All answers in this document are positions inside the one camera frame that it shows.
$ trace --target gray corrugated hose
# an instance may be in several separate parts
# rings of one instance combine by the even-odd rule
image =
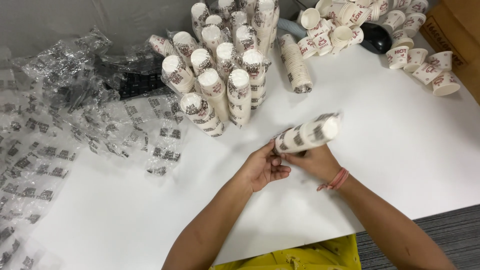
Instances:
[[[292,22],[284,18],[279,18],[276,26],[279,29],[288,31],[299,38],[304,38],[307,36],[307,30],[305,30],[305,28],[303,28],[301,25],[299,25],[296,22]]]

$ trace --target hand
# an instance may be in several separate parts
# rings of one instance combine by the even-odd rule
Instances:
[[[271,181],[287,178],[291,168],[281,165],[282,159],[272,152],[274,146],[275,141],[271,139],[268,144],[250,154],[233,178],[249,183],[253,192],[260,191]]]
[[[280,157],[328,184],[342,169],[326,144],[307,150],[303,157],[293,154],[281,154]]]

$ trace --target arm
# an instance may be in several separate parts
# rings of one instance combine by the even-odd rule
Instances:
[[[341,166],[327,145],[307,151],[304,157],[282,154],[282,158],[330,183]],[[454,270],[438,245],[395,207],[349,176],[339,194],[372,240],[399,270]]]
[[[275,157],[273,140],[253,152],[212,201],[183,229],[173,244],[163,270],[205,270],[218,255],[233,224],[253,192],[286,178],[290,167]]]

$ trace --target yellow clothing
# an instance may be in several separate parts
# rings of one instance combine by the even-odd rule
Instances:
[[[354,234],[213,266],[210,270],[361,270]]]

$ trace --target pink thread bracelet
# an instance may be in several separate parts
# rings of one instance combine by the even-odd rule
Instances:
[[[345,182],[347,177],[350,175],[350,173],[342,167],[342,169],[336,174],[335,178],[333,179],[330,184],[321,184],[318,186],[317,191],[320,191],[324,188],[326,189],[333,189],[337,190],[340,188],[340,186]]]

